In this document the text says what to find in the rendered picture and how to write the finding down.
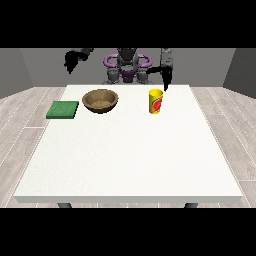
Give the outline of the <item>yellow cup with melon print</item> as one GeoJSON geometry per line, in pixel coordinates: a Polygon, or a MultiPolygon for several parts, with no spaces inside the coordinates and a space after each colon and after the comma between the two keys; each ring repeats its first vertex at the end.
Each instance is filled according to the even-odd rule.
{"type": "Polygon", "coordinates": [[[160,112],[163,100],[163,91],[153,88],[149,91],[149,112],[151,114],[158,114],[160,112]]]}

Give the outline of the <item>green square pad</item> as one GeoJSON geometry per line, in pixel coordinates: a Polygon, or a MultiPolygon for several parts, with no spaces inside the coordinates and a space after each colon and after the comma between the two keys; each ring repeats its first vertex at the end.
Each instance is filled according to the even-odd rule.
{"type": "Polygon", "coordinates": [[[75,117],[78,101],[54,101],[47,114],[47,119],[73,119],[75,117]]]}

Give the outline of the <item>brown wooden bowl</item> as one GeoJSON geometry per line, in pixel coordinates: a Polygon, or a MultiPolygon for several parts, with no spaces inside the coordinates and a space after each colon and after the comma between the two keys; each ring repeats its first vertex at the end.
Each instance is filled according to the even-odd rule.
{"type": "Polygon", "coordinates": [[[118,102],[118,95],[108,89],[96,89],[82,97],[84,106],[91,112],[103,114],[111,111],[118,102]]]}

